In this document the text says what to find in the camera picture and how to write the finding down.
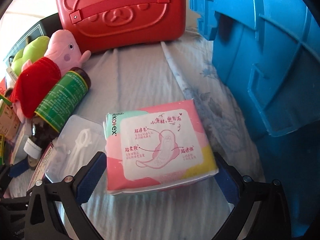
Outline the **blue plastic storage crate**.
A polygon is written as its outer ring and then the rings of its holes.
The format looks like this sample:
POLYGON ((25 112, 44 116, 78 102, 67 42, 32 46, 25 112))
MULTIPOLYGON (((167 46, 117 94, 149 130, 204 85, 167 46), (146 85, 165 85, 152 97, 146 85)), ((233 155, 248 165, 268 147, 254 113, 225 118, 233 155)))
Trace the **blue plastic storage crate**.
POLYGON ((319 24, 303 0, 189 0, 267 180, 284 187, 293 237, 318 239, 319 24))

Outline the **pig plush red dress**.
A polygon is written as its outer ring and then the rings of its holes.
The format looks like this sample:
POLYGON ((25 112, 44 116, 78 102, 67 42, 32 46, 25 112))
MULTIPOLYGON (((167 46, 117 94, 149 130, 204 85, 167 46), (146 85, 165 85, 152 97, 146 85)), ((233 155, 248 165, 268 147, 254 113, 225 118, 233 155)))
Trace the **pig plush red dress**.
POLYGON ((89 50, 80 51, 70 31, 53 33, 44 56, 34 63, 28 60, 23 65, 10 95, 9 100, 20 122, 31 119, 56 83, 72 68, 82 67, 90 56, 89 50))

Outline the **red bear mini suitcase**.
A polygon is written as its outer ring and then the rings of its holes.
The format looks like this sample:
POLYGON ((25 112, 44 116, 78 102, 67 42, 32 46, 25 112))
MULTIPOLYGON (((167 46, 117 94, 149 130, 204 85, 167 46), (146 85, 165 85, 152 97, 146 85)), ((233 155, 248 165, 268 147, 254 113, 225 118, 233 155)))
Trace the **red bear mini suitcase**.
POLYGON ((186 0, 56 0, 63 29, 92 53, 182 36, 186 0))

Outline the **pink sanitary pad pack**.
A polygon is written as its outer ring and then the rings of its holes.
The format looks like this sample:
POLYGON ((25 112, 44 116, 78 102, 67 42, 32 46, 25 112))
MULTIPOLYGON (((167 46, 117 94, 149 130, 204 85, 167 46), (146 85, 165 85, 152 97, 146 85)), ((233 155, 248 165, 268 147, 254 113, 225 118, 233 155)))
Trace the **pink sanitary pad pack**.
POLYGON ((194 100, 108 113, 109 194, 163 191, 219 172, 194 100))

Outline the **green frog plush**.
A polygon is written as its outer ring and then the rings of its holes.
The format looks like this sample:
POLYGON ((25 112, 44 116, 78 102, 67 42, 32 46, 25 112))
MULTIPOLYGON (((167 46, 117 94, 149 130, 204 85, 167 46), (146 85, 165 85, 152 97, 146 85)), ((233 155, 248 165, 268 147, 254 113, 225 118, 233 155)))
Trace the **green frog plush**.
POLYGON ((11 69, 19 76, 22 66, 28 60, 32 63, 42 58, 48 48, 50 38, 48 36, 40 36, 19 50, 13 58, 11 69))

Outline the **black gift box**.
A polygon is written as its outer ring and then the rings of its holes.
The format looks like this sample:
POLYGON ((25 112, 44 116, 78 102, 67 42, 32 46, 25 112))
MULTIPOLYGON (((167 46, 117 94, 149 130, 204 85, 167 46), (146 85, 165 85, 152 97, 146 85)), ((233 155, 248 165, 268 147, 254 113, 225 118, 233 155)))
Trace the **black gift box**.
POLYGON ((3 61, 9 66, 12 63, 14 56, 27 45, 27 41, 31 42, 40 36, 51 37, 54 32, 62 29, 61 21, 58 13, 47 16, 37 23, 35 23, 30 29, 28 29, 19 39, 14 38, 15 43, 10 46, 10 49, 6 49, 3 61))

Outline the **brown bottle green label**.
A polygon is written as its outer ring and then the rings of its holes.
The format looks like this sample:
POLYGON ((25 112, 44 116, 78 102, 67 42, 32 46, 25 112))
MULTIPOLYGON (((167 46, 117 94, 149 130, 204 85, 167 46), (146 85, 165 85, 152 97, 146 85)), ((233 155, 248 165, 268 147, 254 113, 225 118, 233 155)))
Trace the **brown bottle green label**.
POLYGON ((74 67, 50 90, 31 119, 31 135, 24 145, 29 157, 41 157, 47 146, 59 136, 90 87, 91 80, 87 73, 74 67))

